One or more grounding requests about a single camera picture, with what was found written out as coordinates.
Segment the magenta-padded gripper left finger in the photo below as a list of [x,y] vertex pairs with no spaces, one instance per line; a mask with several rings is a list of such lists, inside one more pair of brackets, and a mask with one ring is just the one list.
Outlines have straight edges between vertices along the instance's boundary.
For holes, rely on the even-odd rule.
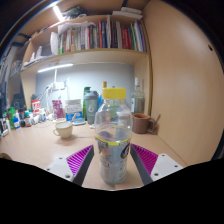
[[94,156],[94,146],[87,146],[67,158],[59,157],[45,168],[46,171],[78,186],[83,184]]

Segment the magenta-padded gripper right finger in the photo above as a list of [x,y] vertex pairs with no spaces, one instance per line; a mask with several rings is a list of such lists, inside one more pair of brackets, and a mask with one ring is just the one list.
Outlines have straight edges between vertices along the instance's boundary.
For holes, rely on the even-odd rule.
[[165,153],[157,155],[135,144],[131,145],[130,153],[144,185],[182,169],[180,164]]

